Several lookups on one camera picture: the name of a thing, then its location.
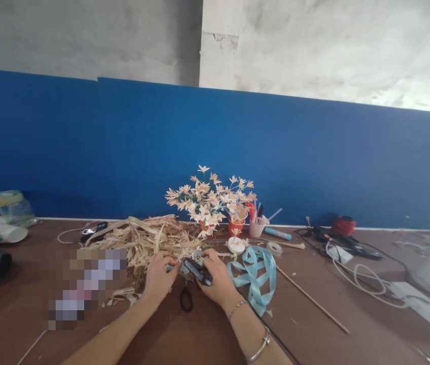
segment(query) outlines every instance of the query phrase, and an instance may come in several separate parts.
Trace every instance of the ribbon roll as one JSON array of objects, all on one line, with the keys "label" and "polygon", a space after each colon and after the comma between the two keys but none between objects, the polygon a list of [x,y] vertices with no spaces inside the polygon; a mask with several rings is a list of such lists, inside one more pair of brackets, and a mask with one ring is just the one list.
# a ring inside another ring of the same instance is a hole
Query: ribbon roll
[{"label": "ribbon roll", "polygon": [[[259,246],[250,246],[242,255],[244,266],[236,261],[227,264],[227,269],[232,277],[235,287],[241,287],[250,284],[248,301],[257,314],[261,317],[266,311],[267,305],[276,290],[276,262],[271,251]],[[246,274],[234,277],[232,267],[237,270],[246,271]],[[265,268],[266,272],[257,277],[259,269]],[[269,280],[269,292],[261,294],[261,286]]]},{"label": "ribbon roll", "polygon": [[282,247],[276,242],[268,242],[266,248],[271,251],[274,256],[280,257],[282,255]]}]

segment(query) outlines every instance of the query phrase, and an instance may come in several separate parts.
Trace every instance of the charger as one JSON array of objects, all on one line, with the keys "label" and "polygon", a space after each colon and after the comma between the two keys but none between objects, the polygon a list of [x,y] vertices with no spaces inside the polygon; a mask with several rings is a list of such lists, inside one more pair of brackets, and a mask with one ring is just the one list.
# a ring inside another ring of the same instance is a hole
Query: charger
[{"label": "charger", "polygon": [[328,256],[335,259],[336,261],[340,261],[343,265],[348,263],[350,260],[352,260],[353,255],[345,251],[340,246],[332,246],[327,251]]}]

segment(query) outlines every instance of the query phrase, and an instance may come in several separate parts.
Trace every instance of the concrete wall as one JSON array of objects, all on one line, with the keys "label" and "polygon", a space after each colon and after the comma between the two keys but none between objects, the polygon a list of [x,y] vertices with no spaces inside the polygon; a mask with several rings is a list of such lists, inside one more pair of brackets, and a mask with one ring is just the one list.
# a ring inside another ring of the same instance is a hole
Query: concrete wall
[{"label": "concrete wall", "polygon": [[430,0],[205,0],[200,86],[430,111]]},{"label": "concrete wall", "polygon": [[0,70],[198,86],[201,0],[0,0]]}]

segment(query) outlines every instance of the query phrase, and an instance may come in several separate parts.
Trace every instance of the bangle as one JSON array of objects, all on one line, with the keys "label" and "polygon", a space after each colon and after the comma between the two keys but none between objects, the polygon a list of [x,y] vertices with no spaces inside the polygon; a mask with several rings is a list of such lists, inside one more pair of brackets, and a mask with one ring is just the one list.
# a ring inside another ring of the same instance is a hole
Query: bangle
[{"label": "bangle", "polygon": [[232,318],[232,314],[234,314],[234,311],[238,308],[238,307],[240,307],[241,305],[243,305],[243,304],[247,304],[248,303],[248,301],[247,300],[243,300],[243,301],[240,301],[239,303],[237,303],[237,305],[230,311],[230,313],[229,313],[229,315],[227,316],[227,317],[229,317],[229,322],[230,322],[230,318]]},{"label": "bangle", "polygon": [[257,360],[257,358],[259,357],[259,355],[261,355],[262,351],[264,350],[264,348],[266,347],[266,345],[269,345],[269,329],[264,326],[264,328],[266,329],[266,336],[264,337],[264,341],[262,343],[261,348],[256,352],[256,354],[252,357],[246,357],[245,359],[247,360],[247,362],[254,362]]}]

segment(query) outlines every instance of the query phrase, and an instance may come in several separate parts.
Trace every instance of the glass jar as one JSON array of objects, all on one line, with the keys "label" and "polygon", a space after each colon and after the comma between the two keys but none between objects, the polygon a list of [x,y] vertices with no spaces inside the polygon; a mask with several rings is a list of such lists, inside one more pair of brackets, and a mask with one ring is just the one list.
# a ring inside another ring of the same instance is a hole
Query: glass jar
[{"label": "glass jar", "polygon": [[0,192],[0,214],[7,224],[14,226],[29,227],[38,221],[19,190]]}]

